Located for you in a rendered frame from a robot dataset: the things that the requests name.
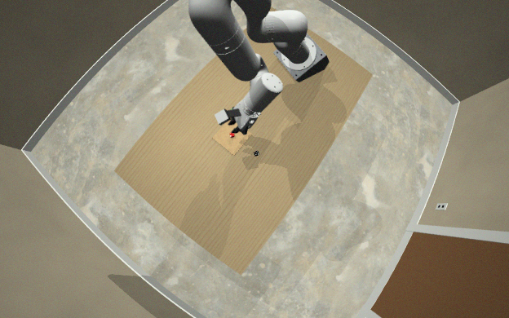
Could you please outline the tan flat mat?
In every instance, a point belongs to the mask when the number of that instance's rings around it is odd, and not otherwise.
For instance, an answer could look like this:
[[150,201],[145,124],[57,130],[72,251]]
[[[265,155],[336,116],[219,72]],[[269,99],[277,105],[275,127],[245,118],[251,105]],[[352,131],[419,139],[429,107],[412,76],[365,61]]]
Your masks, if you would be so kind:
[[252,134],[247,131],[247,134],[244,135],[239,131],[236,134],[234,133],[235,137],[231,138],[229,133],[231,133],[231,131],[237,127],[237,123],[228,126],[229,122],[230,121],[225,123],[212,137],[212,139],[227,149],[234,156],[243,146],[243,144],[248,140],[248,138],[252,136]]

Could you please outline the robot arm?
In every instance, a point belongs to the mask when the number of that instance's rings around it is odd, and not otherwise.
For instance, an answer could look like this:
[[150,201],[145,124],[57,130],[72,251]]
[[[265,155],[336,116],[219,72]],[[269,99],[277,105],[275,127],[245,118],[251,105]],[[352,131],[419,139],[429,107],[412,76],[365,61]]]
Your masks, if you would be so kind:
[[[252,46],[232,13],[231,1],[188,0],[188,12],[195,29],[231,74],[238,80],[250,81],[250,90],[241,106],[248,114],[259,116],[282,92],[283,84],[268,71],[261,55],[256,54],[258,59],[255,57]],[[304,70],[312,65],[316,58],[316,47],[306,38],[308,21],[302,12],[270,11],[272,0],[233,1],[246,15],[246,30],[252,41],[273,42],[288,68]],[[239,116],[239,108],[223,109],[215,114],[219,125],[230,121],[231,117]]]

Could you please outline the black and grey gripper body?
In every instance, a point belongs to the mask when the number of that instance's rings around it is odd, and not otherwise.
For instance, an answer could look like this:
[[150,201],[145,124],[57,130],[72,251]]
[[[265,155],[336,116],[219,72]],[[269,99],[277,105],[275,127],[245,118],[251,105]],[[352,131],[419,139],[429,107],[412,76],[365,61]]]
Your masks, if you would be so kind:
[[[250,115],[248,114],[244,109],[243,107],[241,106],[241,101],[234,107],[235,108],[239,108],[240,110],[240,113],[241,113],[241,116],[239,117],[234,117],[236,122],[237,122],[237,125],[239,127],[240,130],[244,130],[247,126],[248,129],[250,129],[254,123],[256,122],[256,120],[258,119],[258,115],[256,115],[256,117],[254,117],[254,115]],[[243,110],[242,110],[243,109]],[[245,111],[245,112],[243,112]]]

